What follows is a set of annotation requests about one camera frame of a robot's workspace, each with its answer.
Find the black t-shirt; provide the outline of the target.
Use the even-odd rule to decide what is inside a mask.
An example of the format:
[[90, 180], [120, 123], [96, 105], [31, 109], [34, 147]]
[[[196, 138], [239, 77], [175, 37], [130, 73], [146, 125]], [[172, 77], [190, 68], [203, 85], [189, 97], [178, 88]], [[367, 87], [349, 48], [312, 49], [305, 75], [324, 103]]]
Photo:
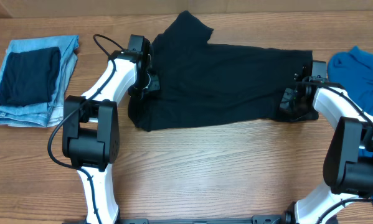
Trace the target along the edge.
[[318, 118], [313, 109], [290, 113], [280, 108], [295, 76], [311, 65], [311, 51], [211, 44], [212, 32], [184, 11], [155, 38], [149, 72], [158, 77], [160, 89], [130, 98], [128, 116], [137, 128]]

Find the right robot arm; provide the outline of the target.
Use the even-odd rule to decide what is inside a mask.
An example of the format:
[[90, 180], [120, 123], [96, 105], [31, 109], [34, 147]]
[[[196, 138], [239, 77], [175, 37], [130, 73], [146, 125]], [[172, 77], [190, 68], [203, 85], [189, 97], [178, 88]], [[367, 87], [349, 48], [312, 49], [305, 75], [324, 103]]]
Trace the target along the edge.
[[373, 203], [373, 116], [326, 76], [326, 63], [312, 61], [287, 88], [280, 111], [300, 119], [321, 113], [334, 129], [323, 164], [323, 181], [293, 202], [276, 223], [337, 223], [336, 214], [354, 202]]

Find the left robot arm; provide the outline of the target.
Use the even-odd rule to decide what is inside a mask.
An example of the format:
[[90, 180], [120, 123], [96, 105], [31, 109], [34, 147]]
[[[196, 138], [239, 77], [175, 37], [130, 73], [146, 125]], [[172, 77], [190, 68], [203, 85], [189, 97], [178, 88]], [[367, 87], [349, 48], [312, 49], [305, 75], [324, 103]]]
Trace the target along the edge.
[[91, 89], [64, 102], [62, 152], [79, 174], [87, 203], [84, 223], [118, 223], [112, 166], [120, 149], [118, 110], [129, 94], [138, 100], [158, 91], [159, 80], [148, 72], [152, 48], [142, 35], [132, 35], [127, 48], [108, 54], [108, 65]]

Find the blue t-shirt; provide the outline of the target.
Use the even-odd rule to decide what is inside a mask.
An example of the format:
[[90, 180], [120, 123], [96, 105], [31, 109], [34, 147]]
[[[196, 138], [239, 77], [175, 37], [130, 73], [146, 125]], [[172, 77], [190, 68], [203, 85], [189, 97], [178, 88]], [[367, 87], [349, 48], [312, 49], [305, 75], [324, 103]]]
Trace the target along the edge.
[[373, 54], [355, 46], [333, 55], [328, 63], [328, 77], [341, 84], [350, 99], [373, 116]]

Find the folded light blue jeans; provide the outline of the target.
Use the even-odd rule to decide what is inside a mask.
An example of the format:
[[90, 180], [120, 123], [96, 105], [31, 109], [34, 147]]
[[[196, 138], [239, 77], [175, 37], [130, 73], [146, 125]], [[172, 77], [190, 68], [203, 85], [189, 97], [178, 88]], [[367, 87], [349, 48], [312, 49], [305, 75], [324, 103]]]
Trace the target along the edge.
[[12, 40], [6, 49], [0, 69], [0, 84], [4, 75], [7, 58], [11, 53], [23, 53], [58, 47], [61, 54], [56, 90], [52, 101], [30, 106], [0, 106], [0, 124], [12, 127], [47, 128], [58, 125], [64, 118], [64, 94], [77, 63], [75, 49], [79, 47], [78, 35], [60, 35], [35, 39]]

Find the folded dark navy shirt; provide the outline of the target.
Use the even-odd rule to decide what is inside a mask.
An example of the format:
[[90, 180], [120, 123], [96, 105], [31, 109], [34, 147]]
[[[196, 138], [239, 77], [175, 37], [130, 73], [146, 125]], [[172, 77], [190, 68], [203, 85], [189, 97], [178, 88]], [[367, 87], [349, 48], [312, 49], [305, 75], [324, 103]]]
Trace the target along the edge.
[[27, 106], [52, 100], [59, 75], [60, 49], [11, 52], [0, 82], [0, 106]]

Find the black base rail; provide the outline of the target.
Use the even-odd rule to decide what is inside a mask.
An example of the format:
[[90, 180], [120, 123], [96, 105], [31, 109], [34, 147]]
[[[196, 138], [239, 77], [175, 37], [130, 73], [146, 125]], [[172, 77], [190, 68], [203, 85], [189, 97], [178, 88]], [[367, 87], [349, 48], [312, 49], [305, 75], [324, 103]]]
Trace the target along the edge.
[[117, 224], [280, 224], [280, 215], [254, 215], [252, 218], [215, 218], [208, 220], [121, 219]]

